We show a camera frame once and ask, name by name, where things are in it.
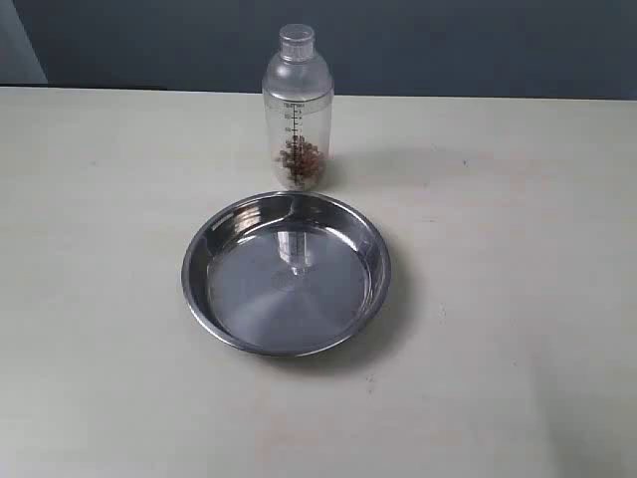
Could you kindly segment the round stainless steel plate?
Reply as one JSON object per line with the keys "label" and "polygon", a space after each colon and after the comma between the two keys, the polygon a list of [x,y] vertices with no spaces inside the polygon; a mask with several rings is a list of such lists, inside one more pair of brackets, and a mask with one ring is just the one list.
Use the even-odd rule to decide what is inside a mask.
{"label": "round stainless steel plate", "polygon": [[196,321],[220,342],[300,358],[361,332],[381,310],[391,273],[383,237],[352,206],[273,191],[201,226],[185,251],[181,285]]}

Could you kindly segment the clear plastic shaker bottle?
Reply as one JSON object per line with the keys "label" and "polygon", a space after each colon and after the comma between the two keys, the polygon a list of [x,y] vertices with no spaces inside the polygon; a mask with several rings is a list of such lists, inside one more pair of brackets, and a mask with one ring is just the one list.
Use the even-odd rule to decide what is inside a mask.
{"label": "clear plastic shaker bottle", "polygon": [[329,160],[334,82],[314,29],[288,24],[262,82],[270,158],[284,188],[316,188]]}

